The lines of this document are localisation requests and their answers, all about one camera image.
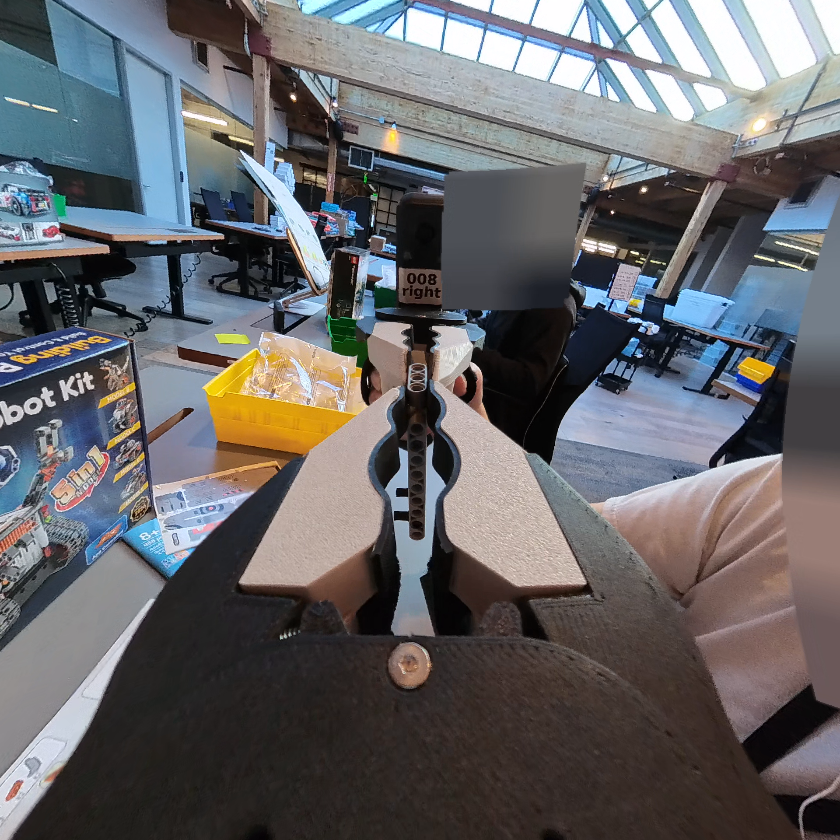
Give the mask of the tilted white board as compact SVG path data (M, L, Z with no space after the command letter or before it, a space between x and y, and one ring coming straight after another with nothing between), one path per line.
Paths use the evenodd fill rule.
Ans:
M248 176L286 221L287 239L306 277L308 285L304 290L280 299L284 312L294 312L294 307L303 301L320 297L329 290L330 263L323 253L315 227L285 183L247 153L240 152L240 159Z

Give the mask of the wooden top office desk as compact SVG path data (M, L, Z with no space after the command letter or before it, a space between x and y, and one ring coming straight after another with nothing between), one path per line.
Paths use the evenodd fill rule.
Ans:
M205 220L203 225L207 229L223 233L225 247L236 251L235 256L229 257L237 262L236 271L225 276L211 276L211 280L218 280L215 286L218 293L252 301L269 302L270 289L284 287L285 268L295 263L294 259L289 259L291 250L285 234L265 225L210 218ZM265 251L269 253L266 263L269 274L261 281L266 291L260 294L256 281L249 276L249 267L254 259Z
M165 303L171 308L147 306L143 311L151 318L162 316L206 326L213 323L211 319L185 313L181 256L210 251L214 242L224 241L222 234L139 213L77 206L67 208L60 226L72 235L104 243L124 258L165 256L170 291Z
M726 351L718 360L713 372L711 372L702 387L693 388L684 386L685 391L699 393L706 396L711 396L712 384L717 380L722 373L729 367L733 355L741 350L748 350L755 354L760 351L763 353L769 352L770 348L767 345L756 343L738 336L729 335L714 329L704 329L695 324L681 322L674 318L664 317L664 324L667 325L665 331L670 336L666 344L665 354L662 355L658 362L654 363L654 374L656 378L660 378L663 373L669 370L669 363L676 354L679 343L683 336L690 335L693 337L701 337L704 340L711 342L720 341L727 346Z
M103 244L65 237L44 245L1 248L1 283L18 284L36 334L56 330L46 297L45 282L53 283L59 300L64 326L78 327L81 315L77 305L74 279L83 277L83 256L107 255Z

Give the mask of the black office chair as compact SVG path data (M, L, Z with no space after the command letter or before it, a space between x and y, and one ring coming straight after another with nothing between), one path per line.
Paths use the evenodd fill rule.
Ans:
M126 277L135 271L135 264L119 255L88 255L80 258L81 276L74 278L77 287L77 299L80 313L80 325L86 326L92 310L98 308L116 314L119 318L136 321L136 332L148 330L148 323L144 316L131 312L122 303L110 300L102 284L107 280Z
M637 333L637 323L619 318L603 307L593 309L574 331L560 366L524 435L522 447L546 463L564 415Z

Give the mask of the grey instruction booklet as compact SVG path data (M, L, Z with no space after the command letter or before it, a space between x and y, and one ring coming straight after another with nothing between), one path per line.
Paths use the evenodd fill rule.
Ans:
M272 460L154 485L154 511L166 553L195 548L279 470Z

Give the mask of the blue robot kit box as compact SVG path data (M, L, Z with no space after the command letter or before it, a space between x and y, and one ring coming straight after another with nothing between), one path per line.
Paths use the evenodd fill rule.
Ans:
M1 347L1 645L147 513L133 342L85 328Z

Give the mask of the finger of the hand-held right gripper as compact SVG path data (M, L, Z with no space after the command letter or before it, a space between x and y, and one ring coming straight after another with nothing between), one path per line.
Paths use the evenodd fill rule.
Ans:
M411 325L407 322L376 322L367 341L369 362L379 375L372 390L385 394L406 387L412 351Z
M432 382L453 386L468 368L473 343L463 326L434 325L427 343L427 372Z

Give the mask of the person's right hand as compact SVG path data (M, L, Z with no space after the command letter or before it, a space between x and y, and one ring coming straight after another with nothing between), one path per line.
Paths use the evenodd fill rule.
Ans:
M462 373L453 384L452 391L460 399L463 400L464 395L469 390L469 384L475 380L475 393L469 401L468 405L474 409L485 420L489 421L487 410L483 403L483 380L480 368L475 363L470 363L467 371Z

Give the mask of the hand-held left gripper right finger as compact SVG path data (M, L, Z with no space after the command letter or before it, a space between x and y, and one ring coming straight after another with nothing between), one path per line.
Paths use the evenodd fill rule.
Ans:
M448 390L436 399L437 499L429 607L468 634L495 602L587 595L587 580L526 453Z

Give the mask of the clear plastic parts bags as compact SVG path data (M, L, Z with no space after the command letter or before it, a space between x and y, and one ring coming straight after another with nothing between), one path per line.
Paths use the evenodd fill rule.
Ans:
M263 332L259 356L240 393L355 413L363 406L356 358L275 332Z

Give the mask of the black upright box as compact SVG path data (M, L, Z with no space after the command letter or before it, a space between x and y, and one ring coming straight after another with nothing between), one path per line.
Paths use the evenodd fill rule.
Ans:
M369 262L368 249L342 247L332 252L328 295L328 315L332 319L363 317Z

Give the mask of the white printed sheet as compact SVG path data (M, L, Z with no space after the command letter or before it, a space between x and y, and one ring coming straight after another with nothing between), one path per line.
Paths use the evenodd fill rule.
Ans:
M1 838L12 838L66 765L90 726L113 670L151 609L147 601L87 678L44 726L1 779Z

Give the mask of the toy car set box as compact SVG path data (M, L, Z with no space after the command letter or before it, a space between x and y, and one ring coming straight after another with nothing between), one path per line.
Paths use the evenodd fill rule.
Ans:
M26 161L1 166L1 248L61 242L53 178Z

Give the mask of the dark grey perforated building beam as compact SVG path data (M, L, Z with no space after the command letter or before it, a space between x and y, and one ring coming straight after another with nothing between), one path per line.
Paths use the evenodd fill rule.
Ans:
M427 446L431 438L427 422L428 396L427 357L424 351L413 350L408 354L405 405L408 531L415 541L425 537Z

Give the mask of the black rolling cart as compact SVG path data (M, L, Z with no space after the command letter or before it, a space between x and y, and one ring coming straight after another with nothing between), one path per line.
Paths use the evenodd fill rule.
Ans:
M619 353L613 368L599 374L595 384L609 392L621 394L630 386L641 361L642 358L634 353Z

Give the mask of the white storage bin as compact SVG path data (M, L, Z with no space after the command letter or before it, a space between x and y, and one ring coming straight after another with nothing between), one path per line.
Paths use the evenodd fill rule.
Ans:
M703 329L715 327L734 301L705 291L682 289L674 306L665 306L665 317Z

